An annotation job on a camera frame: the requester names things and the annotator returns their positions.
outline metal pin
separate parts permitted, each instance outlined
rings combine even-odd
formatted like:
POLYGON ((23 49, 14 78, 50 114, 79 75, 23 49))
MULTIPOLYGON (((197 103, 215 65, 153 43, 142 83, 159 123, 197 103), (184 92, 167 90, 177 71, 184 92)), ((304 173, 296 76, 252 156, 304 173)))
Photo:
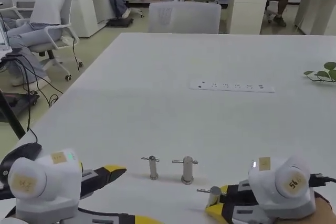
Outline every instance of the metal pin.
POLYGON ((198 161, 187 156, 184 157, 183 160, 173 160, 173 163, 183 163, 183 175, 181 177, 181 181, 186 185, 190 185, 194 181, 193 164, 197 165, 198 161))
POLYGON ((197 191, 210 194, 208 205, 206 205, 206 207, 210 207, 217 204, 220 195, 222 195, 222 190, 218 186, 213 186, 212 188, 210 188, 210 190, 197 189, 197 191))
POLYGON ((150 178, 151 180, 156 180, 159 177, 159 175, 156 172, 156 163, 160 162, 160 160, 154 156, 142 157, 141 159, 149 160, 149 171, 151 173, 150 178))

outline plant leaf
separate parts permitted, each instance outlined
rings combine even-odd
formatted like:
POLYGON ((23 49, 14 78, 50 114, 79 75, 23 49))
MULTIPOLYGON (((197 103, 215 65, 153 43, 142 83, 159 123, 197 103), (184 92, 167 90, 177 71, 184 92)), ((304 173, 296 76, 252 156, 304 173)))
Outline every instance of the plant leaf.
POLYGON ((332 70, 336 68, 336 62, 327 62, 326 64, 324 64, 324 68, 328 69, 328 70, 332 70))
POLYGON ((309 74, 311 74, 311 73, 314 73, 314 71, 306 71, 306 72, 304 72, 303 74, 305 75, 305 76, 307 76, 307 75, 309 75, 309 74))
POLYGON ((328 73, 325 72, 325 71, 318 71, 318 72, 317 72, 317 76, 318 76, 318 77, 326 77, 326 78, 329 78, 329 79, 330 79, 328 73))
POLYGON ((336 81, 336 70, 334 69, 329 70, 329 75, 332 80, 336 81))

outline office chair wheel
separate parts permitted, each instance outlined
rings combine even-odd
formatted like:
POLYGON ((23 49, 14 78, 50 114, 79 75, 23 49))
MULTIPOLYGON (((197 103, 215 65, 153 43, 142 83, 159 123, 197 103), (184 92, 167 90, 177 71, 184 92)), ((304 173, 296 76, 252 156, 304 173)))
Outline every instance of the office chair wheel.
POLYGON ((65 76, 65 79, 66 79, 66 81, 71 81, 71 80, 72 80, 72 77, 71 77, 71 75, 69 75, 69 76, 65 76))

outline sneaker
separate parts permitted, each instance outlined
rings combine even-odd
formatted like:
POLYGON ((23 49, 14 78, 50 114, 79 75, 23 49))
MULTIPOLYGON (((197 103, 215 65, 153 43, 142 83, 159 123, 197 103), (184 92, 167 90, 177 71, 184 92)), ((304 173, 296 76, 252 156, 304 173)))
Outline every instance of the sneaker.
POLYGON ((44 88, 46 85, 51 83, 51 80, 49 77, 44 77, 43 79, 38 79, 37 81, 29 83, 29 90, 30 91, 38 91, 39 89, 44 88))
POLYGON ((124 14, 121 16, 121 18, 125 19, 125 18, 128 18, 128 16, 130 15, 131 13, 131 9, 127 9, 124 14))
POLYGON ((22 77, 11 78, 11 85, 14 87, 23 85, 24 81, 22 77))
POLYGON ((273 21, 274 21, 275 23, 277 23, 278 26, 282 26, 282 27, 286 27, 286 26, 287 26, 286 22, 283 20, 282 17, 277 17, 277 16, 275 16, 274 19, 273 19, 273 21))

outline desk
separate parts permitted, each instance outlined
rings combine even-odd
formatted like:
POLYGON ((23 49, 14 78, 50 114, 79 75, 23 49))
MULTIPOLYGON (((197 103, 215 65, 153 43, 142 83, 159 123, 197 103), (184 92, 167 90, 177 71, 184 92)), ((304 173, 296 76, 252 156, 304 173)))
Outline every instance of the desk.
MULTIPOLYGON (((335 54, 329 36, 124 33, 33 130, 42 154, 72 147, 85 169, 127 167, 81 207, 167 224, 214 223, 203 213, 208 195, 196 189, 246 179, 254 158, 301 154, 312 172, 336 177, 336 89, 302 76, 335 54), (198 78, 269 84, 276 92, 190 90, 198 78), (140 159, 149 155, 160 159, 155 181, 140 159), (180 181, 182 165, 172 164, 186 155, 199 162, 191 185, 180 181)), ((28 133, 19 144, 31 141, 28 133)), ((336 207, 334 187, 317 190, 336 207)))
POLYGON ((72 0, 71 25, 78 37, 91 37, 113 17, 109 0, 72 0))
MULTIPOLYGON (((266 1, 229 0, 228 32, 259 34, 266 1)), ((323 35, 335 3, 336 0, 301 0, 295 24, 307 35, 323 35)))

